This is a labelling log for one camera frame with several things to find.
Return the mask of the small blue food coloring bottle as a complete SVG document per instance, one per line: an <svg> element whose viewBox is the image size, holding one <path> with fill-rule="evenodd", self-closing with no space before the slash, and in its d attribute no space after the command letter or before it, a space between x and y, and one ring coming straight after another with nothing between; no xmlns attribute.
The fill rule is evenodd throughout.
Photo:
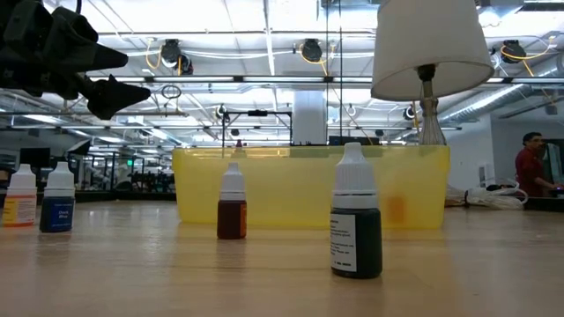
<svg viewBox="0 0 564 317"><path fill-rule="evenodd" d="M40 231L69 232L75 209L74 174L67 162L60 161L48 175L41 203Z"/></svg>

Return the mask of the small yellow food coloring bottle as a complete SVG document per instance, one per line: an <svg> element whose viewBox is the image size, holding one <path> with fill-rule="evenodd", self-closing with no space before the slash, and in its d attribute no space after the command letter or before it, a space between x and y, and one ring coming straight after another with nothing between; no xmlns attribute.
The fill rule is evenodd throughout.
<svg viewBox="0 0 564 317"><path fill-rule="evenodd" d="M4 199L4 227L34 225L37 206L36 176L29 164L21 164L11 177Z"/></svg>

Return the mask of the small black food coloring bottle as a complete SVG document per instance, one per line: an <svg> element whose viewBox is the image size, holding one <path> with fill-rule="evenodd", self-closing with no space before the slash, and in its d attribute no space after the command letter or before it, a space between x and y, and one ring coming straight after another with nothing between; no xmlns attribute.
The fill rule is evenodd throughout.
<svg viewBox="0 0 564 317"><path fill-rule="evenodd" d="M330 210L333 274L371 279L382 273L382 220L373 166L361 144L348 143L335 167Z"/></svg>

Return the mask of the black background station frame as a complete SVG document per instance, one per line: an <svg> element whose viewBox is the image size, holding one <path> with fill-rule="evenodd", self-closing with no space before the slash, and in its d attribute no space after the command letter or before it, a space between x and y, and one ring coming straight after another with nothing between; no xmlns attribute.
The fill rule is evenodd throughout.
<svg viewBox="0 0 564 317"><path fill-rule="evenodd" d="M221 117L221 147L226 147L226 132L239 119L240 116L262 118L274 116L288 130L289 139L286 141L293 146L293 112L255 109L248 111L228 111L225 110Z"/></svg>

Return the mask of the small red food coloring bottle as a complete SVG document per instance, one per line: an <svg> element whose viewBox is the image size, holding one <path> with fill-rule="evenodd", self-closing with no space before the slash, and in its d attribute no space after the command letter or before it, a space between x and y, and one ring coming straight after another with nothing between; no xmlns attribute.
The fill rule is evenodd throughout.
<svg viewBox="0 0 564 317"><path fill-rule="evenodd" d="M222 175L217 208L217 237L240 240L247 234L247 200L244 177L237 162Z"/></svg>

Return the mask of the yellow translucent plastic bin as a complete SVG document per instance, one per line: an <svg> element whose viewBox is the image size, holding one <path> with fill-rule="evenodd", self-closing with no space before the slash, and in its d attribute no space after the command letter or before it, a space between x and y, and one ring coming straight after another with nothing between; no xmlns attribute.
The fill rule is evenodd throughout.
<svg viewBox="0 0 564 317"><path fill-rule="evenodd" d="M374 169L385 229L438 229L444 219L447 146L363 146ZM236 162L245 180L248 224L326 227L341 146L175 149L173 172L179 218L217 221L222 176Z"/></svg>

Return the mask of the person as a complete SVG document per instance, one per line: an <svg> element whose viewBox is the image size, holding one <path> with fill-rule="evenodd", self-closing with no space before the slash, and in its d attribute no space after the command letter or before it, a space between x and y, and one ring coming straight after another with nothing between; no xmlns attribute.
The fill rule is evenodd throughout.
<svg viewBox="0 0 564 317"><path fill-rule="evenodd" d="M543 136L538 132L529 132L523 136L523 148L516 155L517 182L529 197L544 197L547 190L564 189L564 184L545 180L540 157L543 149Z"/></svg>

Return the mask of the white shade table lamp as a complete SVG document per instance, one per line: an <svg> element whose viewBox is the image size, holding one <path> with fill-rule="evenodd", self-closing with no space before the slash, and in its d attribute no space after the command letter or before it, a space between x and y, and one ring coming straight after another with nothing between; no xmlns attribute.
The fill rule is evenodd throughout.
<svg viewBox="0 0 564 317"><path fill-rule="evenodd" d="M377 13L371 97L418 101L421 145L444 145L438 99L494 73L474 0L385 0Z"/></svg>

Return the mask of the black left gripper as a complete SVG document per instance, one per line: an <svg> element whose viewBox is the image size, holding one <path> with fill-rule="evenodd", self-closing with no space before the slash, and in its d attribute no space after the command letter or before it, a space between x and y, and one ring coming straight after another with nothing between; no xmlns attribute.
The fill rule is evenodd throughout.
<svg viewBox="0 0 564 317"><path fill-rule="evenodd" d="M129 57L98 44L98 34L76 11L49 11L41 0L0 0L0 88L34 97L54 93L74 100L85 90L88 110L110 120L147 100L151 91L110 75L90 82L90 70L125 66Z"/></svg>

